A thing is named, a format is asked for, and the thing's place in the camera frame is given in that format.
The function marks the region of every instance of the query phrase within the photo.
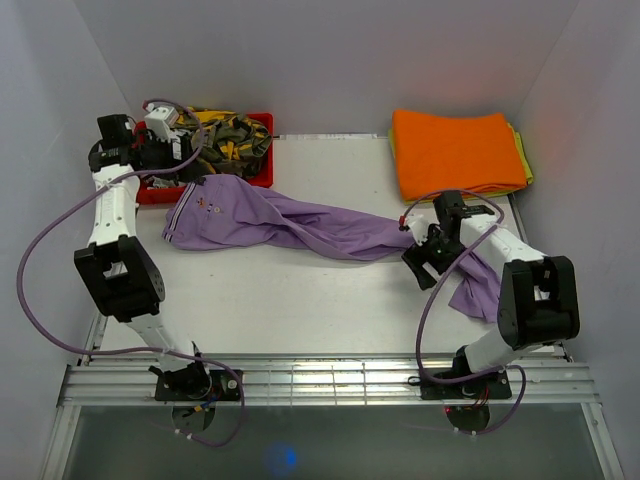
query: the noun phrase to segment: pile of clothes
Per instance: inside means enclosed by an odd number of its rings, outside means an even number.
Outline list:
[[[533,182],[520,134],[501,113],[448,118],[396,110],[389,138],[405,202],[445,188],[506,195]]]

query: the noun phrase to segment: white tabletop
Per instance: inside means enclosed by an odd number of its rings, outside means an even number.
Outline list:
[[[278,192],[297,200],[389,218],[404,211],[385,139],[287,139],[274,145]],[[506,197],[505,225],[517,233]],[[418,207],[435,221],[431,206]],[[362,264],[310,251],[261,245],[186,252],[160,236],[167,208],[138,214],[138,237],[160,268],[167,290],[165,319],[179,323],[201,351],[220,354],[411,354],[422,292],[396,255]],[[424,353],[453,353],[490,326],[448,306],[460,277],[434,304]],[[139,346],[139,337],[109,320],[103,349]]]

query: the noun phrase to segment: purple cloth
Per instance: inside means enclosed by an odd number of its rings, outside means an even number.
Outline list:
[[[267,188],[252,187],[234,175],[208,175],[203,185],[189,184],[167,213],[162,236],[185,250],[266,243],[360,261],[402,252],[413,243],[409,232],[398,230],[397,220],[299,202]],[[449,305],[495,322],[500,293],[497,275],[473,253],[461,263],[461,271],[465,278]]]
[[[449,306],[470,317],[498,321],[500,280],[498,274],[475,253],[463,258],[458,268],[464,275]]]

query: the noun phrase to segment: metal rail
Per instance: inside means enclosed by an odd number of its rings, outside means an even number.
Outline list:
[[[594,403],[599,401],[586,364],[564,360],[526,359],[518,362],[527,372],[524,403]],[[92,362],[71,367],[61,391],[61,406],[164,406],[153,399],[157,377],[147,371],[148,359]],[[229,362],[244,371],[249,406],[328,405],[441,405],[423,401],[407,383],[417,375],[410,359],[273,359]],[[425,360],[430,369],[444,369],[450,360]],[[521,386],[517,371],[509,371],[514,395]],[[494,404],[513,400],[495,400]],[[467,403],[447,400],[447,404]]]

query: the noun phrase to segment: white wall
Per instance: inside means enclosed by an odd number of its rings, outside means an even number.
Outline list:
[[[536,248],[576,266],[587,360],[627,478],[640,478],[640,5],[581,0],[518,116]]]
[[[128,107],[71,0],[0,2],[0,478],[37,477],[71,357],[28,324],[15,294],[26,243],[92,191],[95,118]],[[73,267],[89,208],[52,235],[28,268],[27,295],[61,338],[83,345],[94,311]]]
[[[266,110],[278,133],[383,133],[396,108],[513,117],[577,3],[75,1],[131,105]]]

